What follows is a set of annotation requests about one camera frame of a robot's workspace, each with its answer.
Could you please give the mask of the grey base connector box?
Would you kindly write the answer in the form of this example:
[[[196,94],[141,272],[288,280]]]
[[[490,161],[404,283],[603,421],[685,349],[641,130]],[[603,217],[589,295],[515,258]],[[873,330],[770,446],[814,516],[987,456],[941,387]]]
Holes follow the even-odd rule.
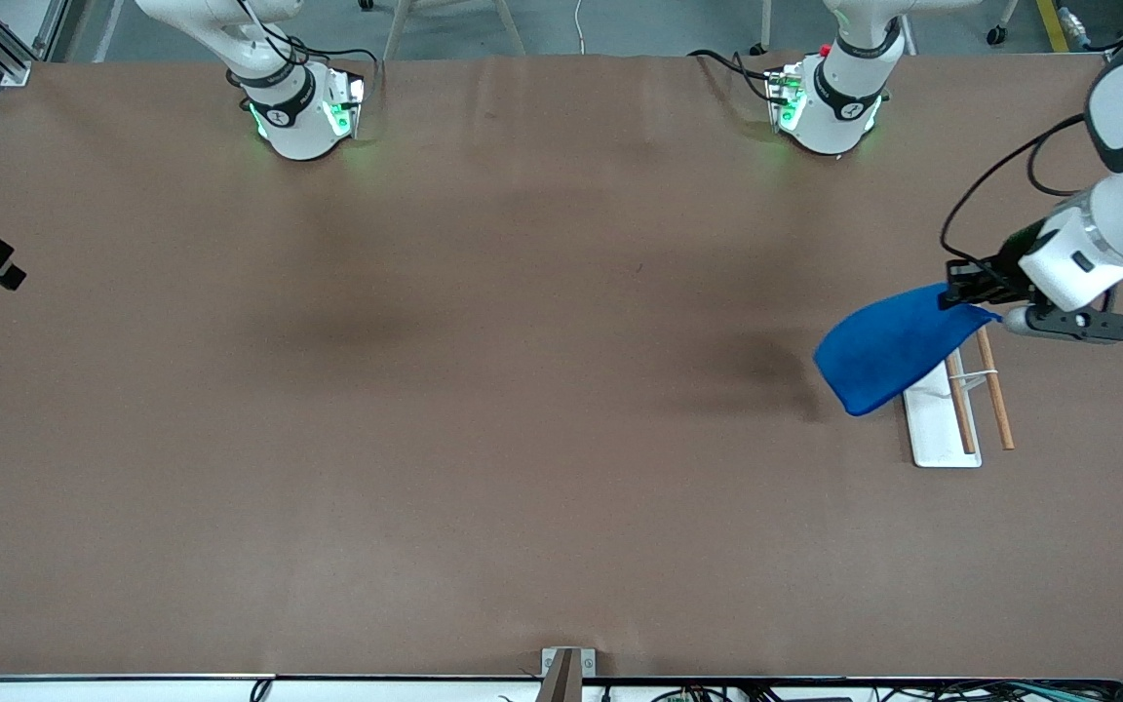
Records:
[[[789,63],[779,69],[765,72],[768,116],[775,133],[794,133],[807,103],[805,81],[803,81],[803,62]]]
[[[365,101],[366,79],[339,69],[327,69],[325,75],[325,115],[338,138],[351,137],[360,120]]]

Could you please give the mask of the grey left base connector box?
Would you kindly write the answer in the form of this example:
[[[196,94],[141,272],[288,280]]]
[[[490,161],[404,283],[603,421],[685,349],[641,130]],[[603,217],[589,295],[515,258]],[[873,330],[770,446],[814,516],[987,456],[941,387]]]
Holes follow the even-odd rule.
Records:
[[[803,62],[789,63],[779,69],[765,72],[768,116],[775,133],[794,133],[807,103],[805,81],[803,81]]]

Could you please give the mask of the blue microfibre towel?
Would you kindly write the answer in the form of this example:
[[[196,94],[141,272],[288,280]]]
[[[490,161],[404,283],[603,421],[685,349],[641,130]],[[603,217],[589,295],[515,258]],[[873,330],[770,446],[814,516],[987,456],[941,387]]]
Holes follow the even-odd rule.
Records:
[[[814,363],[847,414],[882,409],[986,323],[1002,320],[973,303],[942,308],[947,291],[948,285],[935,283],[878,299],[825,334]]]

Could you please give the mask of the light wooden stool frame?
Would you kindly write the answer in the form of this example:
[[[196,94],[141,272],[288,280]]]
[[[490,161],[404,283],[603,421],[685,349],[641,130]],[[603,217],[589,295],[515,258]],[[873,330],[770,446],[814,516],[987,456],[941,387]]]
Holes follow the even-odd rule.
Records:
[[[383,52],[385,60],[393,60],[398,56],[398,49],[403,35],[405,35],[407,22],[411,15],[423,12],[423,10],[449,8],[449,6],[467,3],[486,3],[493,6],[502,26],[511,40],[515,55],[526,55],[524,42],[518,29],[511,8],[506,0],[396,0],[391,27],[389,27],[389,39],[386,49]]]

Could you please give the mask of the white towel rack wooden bars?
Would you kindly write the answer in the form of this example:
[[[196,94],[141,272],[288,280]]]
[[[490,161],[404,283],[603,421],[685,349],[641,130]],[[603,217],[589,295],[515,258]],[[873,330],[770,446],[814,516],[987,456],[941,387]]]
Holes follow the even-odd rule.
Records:
[[[975,338],[982,361],[978,370],[965,370],[961,352],[955,348],[926,376],[902,392],[910,453],[919,468],[984,465],[970,396],[976,388],[988,391],[1001,448],[1016,448],[989,334],[982,328]]]

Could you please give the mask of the grey right base connector box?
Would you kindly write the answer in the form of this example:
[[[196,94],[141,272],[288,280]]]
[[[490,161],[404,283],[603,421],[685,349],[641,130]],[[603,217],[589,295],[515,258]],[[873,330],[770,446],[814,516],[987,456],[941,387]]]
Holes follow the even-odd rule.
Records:
[[[351,137],[360,120],[365,101],[366,79],[339,69],[327,69],[325,75],[325,115],[338,138]]]

